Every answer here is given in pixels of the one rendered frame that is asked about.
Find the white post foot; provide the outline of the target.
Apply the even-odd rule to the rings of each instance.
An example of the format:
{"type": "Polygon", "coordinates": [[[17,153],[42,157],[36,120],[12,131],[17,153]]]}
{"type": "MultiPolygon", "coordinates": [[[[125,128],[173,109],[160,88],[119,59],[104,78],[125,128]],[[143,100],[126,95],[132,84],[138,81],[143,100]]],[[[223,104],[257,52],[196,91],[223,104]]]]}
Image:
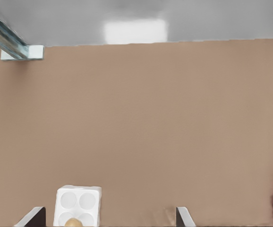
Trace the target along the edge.
{"type": "Polygon", "coordinates": [[[43,45],[30,45],[28,47],[28,55],[25,58],[19,57],[14,58],[5,51],[1,50],[0,59],[2,61],[33,61],[33,60],[43,60],[44,59],[44,49],[43,45]]]}

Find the brown egg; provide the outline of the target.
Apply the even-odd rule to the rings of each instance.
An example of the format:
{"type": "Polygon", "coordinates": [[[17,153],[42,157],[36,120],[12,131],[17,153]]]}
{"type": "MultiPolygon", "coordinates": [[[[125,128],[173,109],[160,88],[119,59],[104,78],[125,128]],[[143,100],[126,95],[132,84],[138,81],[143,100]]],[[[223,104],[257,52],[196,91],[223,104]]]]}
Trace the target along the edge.
{"type": "Polygon", "coordinates": [[[69,220],[66,221],[64,224],[65,227],[82,227],[83,224],[80,220],[76,218],[70,218],[69,220]]]}

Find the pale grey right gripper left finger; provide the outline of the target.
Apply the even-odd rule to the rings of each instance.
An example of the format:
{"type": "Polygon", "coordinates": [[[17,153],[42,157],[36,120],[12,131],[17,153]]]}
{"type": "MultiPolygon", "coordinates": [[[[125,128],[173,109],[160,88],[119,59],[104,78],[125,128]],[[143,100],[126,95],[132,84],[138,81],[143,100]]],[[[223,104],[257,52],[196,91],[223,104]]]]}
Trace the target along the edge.
{"type": "Polygon", "coordinates": [[[46,208],[34,207],[14,227],[46,227],[46,208]]]}

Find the white egg tray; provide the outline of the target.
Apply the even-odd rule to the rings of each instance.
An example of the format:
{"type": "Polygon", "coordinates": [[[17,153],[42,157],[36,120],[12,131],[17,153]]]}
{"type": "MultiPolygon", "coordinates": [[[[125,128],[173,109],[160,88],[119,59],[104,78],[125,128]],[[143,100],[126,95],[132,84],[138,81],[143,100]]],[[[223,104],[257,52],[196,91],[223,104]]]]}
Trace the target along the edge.
{"type": "Polygon", "coordinates": [[[57,190],[53,225],[64,226],[76,218],[85,227],[100,225],[102,188],[99,186],[64,185],[57,190]]]}

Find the silver frame post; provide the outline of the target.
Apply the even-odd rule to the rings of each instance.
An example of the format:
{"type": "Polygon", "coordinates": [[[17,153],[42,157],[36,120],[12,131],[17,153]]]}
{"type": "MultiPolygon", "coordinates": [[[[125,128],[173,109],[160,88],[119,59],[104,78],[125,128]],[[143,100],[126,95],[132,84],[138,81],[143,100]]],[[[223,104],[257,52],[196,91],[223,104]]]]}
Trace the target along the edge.
{"type": "Polygon", "coordinates": [[[17,60],[28,58],[28,44],[1,20],[0,49],[17,60]]]}

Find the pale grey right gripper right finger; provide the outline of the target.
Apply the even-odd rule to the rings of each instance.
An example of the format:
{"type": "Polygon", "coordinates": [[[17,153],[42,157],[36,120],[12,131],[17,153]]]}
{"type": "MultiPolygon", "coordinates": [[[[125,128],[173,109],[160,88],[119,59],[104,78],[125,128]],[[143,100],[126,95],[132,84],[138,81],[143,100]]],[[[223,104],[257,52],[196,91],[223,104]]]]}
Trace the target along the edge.
{"type": "Polygon", "coordinates": [[[196,227],[186,207],[176,207],[176,227],[196,227]]]}

